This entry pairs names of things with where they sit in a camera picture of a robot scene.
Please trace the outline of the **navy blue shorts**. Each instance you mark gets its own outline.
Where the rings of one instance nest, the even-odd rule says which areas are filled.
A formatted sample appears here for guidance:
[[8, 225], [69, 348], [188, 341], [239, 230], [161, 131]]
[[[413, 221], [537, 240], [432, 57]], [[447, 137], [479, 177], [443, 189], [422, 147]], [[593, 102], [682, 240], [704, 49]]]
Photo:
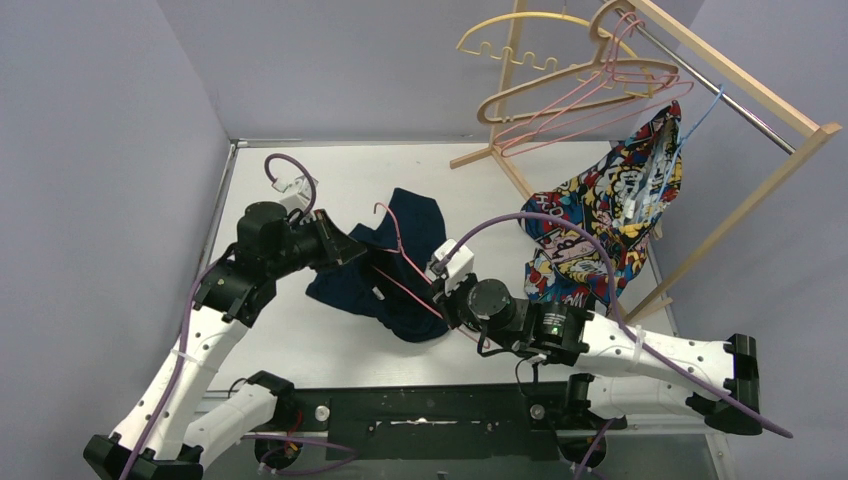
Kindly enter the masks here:
[[367, 252], [339, 269], [318, 273], [306, 295], [343, 312], [374, 318], [406, 342], [443, 336], [448, 326], [425, 279], [431, 255], [447, 240], [437, 202], [396, 188], [386, 205], [375, 208], [384, 212], [378, 226], [358, 224], [349, 233]]

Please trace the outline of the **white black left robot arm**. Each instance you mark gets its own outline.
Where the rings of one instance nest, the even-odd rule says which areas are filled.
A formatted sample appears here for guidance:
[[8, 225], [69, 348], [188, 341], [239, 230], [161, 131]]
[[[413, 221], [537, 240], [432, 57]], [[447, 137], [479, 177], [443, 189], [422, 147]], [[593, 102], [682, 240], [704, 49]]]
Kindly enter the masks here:
[[249, 205], [237, 237], [191, 287], [178, 339], [154, 380], [110, 434], [93, 436], [83, 457], [101, 479], [200, 479], [256, 427], [295, 416], [290, 382], [265, 371], [232, 398], [195, 415], [233, 348], [276, 296], [278, 280], [303, 270], [344, 266], [367, 251], [325, 210], [293, 225], [275, 202]]

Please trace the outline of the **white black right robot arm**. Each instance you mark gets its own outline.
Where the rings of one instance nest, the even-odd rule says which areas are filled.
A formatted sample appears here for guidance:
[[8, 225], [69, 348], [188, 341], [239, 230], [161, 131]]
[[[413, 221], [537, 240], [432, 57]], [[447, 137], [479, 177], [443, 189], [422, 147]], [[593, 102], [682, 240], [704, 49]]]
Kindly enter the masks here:
[[698, 341], [632, 326], [560, 302], [512, 296], [496, 279], [469, 275], [455, 287], [437, 280], [430, 295], [446, 323], [478, 331], [491, 351], [573, 368], [562, 411], [590, 425], [633, 414], [700, 418], [718, 431], [759, 435], [760, 385], [754, 338]]

